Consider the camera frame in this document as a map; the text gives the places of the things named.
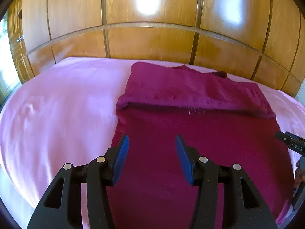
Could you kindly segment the right hand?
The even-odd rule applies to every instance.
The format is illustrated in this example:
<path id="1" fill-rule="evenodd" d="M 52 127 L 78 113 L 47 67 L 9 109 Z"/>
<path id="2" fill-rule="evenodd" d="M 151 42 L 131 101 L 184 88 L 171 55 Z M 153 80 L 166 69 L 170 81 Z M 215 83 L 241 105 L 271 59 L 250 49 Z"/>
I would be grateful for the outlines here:
<path id="1" fill-rule="evenodd" d="M 304 171 L 301 170 L 300 168 L 300 161 L 297 161 L 296 163 L 296 171 L 295 171 L 295 181 L 294 181 L 294 188 L 298 189 L 300 184 L 305 181 L 305 175 Z"/>

